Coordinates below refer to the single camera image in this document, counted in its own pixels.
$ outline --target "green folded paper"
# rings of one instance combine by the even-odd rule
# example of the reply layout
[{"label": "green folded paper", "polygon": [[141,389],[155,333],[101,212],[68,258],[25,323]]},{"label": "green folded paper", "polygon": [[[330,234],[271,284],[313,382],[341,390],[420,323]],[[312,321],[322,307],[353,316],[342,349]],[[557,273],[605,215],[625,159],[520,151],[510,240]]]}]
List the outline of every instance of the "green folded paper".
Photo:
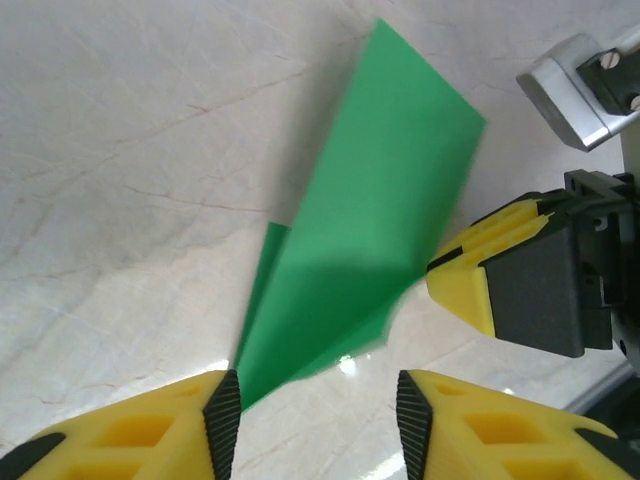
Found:
[{"label": "green folded paper", "polygon": [[424,274],[483,118],[379,21],[291,230],[270,225],[235,359],[248,408],[384,340]]}]

